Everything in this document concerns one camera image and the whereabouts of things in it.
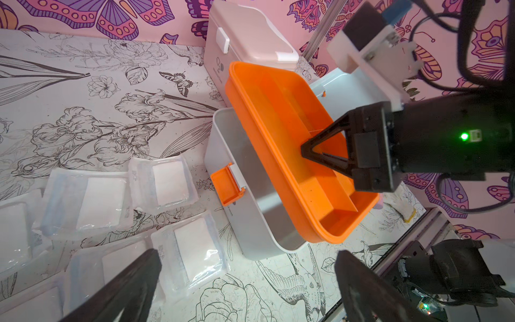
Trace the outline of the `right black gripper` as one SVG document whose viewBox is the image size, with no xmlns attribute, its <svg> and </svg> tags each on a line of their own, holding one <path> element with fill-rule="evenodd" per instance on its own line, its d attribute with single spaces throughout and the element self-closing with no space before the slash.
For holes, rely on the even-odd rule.
<svg viewBox="0 0 515 322">
<path fill-rule="evenodd" d="M 389 102 L 358 107 L 316 132 L 301 146 L 302 156 L 352 177 L 358 191 L 392 193 L 400 184 L 389 138 L 392 126 Z M 351 164 L 334 155 L 349 155 Z"/>
</svg>

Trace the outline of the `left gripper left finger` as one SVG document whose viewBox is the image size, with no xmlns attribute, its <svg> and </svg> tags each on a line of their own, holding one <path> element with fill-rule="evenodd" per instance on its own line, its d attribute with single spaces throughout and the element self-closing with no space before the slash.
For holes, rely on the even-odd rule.
<svg viewBox="0 0 515 322">
<path fill-rule="evenodd" d="M 162 263 L 146 250 L 63 321 L 147 321 Z"/>
</svg>

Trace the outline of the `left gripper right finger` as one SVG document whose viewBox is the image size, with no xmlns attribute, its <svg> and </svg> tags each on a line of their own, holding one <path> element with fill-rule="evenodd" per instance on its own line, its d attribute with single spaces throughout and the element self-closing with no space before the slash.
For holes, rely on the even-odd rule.
<svg viewBox="0 0 515 322">
<path fill-rule="evenodd" d="M 338 252 L 337 284 L 349 321 L 433 321 L 351 252 Z"/>
</svg>

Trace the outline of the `blue orange first aid box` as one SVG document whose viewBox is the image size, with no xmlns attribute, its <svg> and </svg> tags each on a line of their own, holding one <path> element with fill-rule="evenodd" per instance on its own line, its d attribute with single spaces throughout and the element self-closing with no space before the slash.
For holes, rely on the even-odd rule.
<svg viewBox="0 0 515 322">
<path fill-rule="evenodd" d="M 205 166 L 244 256 L 344 242 L 380 196 L 303 157 L 332 123 L 326 109 L 295 72 L 243 62 L 228 71 L 229 107 L 213 115 Z"/>
</svg>

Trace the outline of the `beige pink first aid box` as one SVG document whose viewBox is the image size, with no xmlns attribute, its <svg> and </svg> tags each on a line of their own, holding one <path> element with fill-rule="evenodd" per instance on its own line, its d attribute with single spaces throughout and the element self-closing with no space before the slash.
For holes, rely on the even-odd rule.
<svg viewBox="0 0 515 322">
<path fill-rule="evenodd" d="M 298 52 L 256 8 L 214 1 L 209 14 L 204 63 L 226 106 L 229 65 L 235 61 L 295 70 Z"/>
</svg>

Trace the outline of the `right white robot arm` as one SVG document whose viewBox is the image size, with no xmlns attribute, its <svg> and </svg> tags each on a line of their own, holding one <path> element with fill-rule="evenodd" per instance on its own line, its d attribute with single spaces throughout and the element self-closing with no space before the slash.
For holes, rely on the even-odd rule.
<svg viewBox="0 0 515 322">
<path fill-rule="evenodd" d="M 345 175 L 357 190 L 391 193 L 407 173 L 436 173 L 443 198 L 446 180 L 482 181 L 508 173 L 508 197 L 475 208 L 487 213 L 514 198 L 514 14 L 508 16 L 507 61 L 501 80 L 476 75 L 468 48 L 483 1 L 464 1 L 456 15 L 457 68 L 470 88 L 444 97 L 402 102 L 397 98 L 356 107 L 301 147 L 304 158 Z"/>
</svg>

